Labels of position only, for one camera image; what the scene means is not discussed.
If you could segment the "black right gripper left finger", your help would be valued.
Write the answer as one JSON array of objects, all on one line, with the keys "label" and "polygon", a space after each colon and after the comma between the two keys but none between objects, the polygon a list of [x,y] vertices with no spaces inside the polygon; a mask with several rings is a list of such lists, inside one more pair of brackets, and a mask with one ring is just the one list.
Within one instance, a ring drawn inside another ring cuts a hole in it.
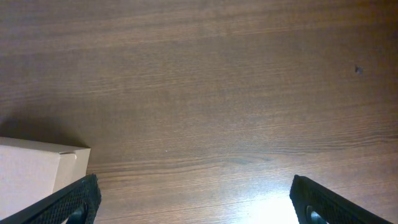
[{"label": "black right gripper left finger", "polygon": [[1,224],[93,224],[100,203],[98,178],[90,174],[1,220]]}]

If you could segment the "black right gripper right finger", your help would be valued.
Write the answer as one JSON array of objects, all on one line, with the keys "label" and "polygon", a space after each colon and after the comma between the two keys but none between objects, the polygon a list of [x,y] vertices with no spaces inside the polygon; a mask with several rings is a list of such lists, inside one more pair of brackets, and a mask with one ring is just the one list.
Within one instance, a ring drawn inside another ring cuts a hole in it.
[{"label": "black right gripper right finger", "polygon": [[289,197],[300,224],[392,224],[306,176],[294,176]]}]

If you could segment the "brown cardboard box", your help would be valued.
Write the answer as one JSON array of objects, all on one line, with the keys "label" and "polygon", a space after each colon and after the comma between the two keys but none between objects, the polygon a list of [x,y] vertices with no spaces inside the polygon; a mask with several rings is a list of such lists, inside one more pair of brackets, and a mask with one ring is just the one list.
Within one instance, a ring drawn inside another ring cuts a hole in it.
[{"label": "brown cardboard box", "polygon": [[86,175],[90,148],[1,138],[1,219]]}]

